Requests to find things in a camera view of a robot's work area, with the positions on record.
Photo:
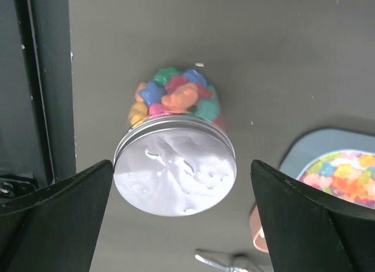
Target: black bracket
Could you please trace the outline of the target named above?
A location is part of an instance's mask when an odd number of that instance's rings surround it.
[[[23,178],[16,175],[0,176],[0,198],[15,199],[37,190],[35,179]]]

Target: jar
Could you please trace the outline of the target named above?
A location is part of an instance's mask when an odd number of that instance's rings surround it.
[[[236,178],[233,146],[214,87],[196,70],[161,69],[135,91],[114,181],[138,209],[160,216],[207,210]]]

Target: colorful candy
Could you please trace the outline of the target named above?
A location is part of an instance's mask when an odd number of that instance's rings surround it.
[[[298,180],[338,198],[375,208],[374,164],[374,154],[336,152],[312,163]]]
[[[129,114],[132,128],[149,118],[184,115],[224,129],[215,88],[194,69],[182,74],[174,67],[160,69],[152,81],[138,85],[134,99],[137,103]]]

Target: silver metallic lid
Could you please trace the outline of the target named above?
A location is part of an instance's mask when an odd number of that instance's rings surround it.
[[[121,140],[114,160],[119,193],[138,209],[186,216],[219,203],[236,178],[227,135],[194,117],[148,120]]]

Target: black metal frame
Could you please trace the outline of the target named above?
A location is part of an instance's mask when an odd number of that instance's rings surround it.
[[[0,0],[0,182],[76,173],[69,0]]]

